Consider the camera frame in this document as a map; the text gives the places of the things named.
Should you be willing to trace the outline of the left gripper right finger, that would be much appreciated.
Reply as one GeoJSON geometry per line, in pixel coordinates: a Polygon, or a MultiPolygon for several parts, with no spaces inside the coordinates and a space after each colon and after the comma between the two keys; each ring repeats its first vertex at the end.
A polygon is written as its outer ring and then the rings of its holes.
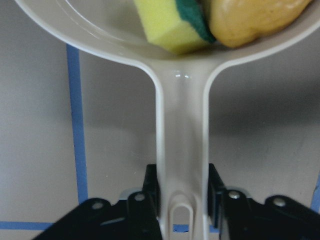
{"type": "Polygon", "coordinates": [[[320,215],[294,199],[273,195],[258,203],[223,183],[208,166],[208,216],[221,240],[318,240],[320,215]]]}

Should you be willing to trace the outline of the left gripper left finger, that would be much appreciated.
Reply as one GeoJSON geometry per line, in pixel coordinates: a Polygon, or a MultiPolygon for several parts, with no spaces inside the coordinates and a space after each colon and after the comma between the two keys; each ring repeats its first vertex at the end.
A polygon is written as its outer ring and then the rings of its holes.
{"type": "Polygon", "coordinates": [[[67,213],[37,240],[161,240],[157,167],[146,167],[142,189],[112,205],[90,198],[67,213]]]}

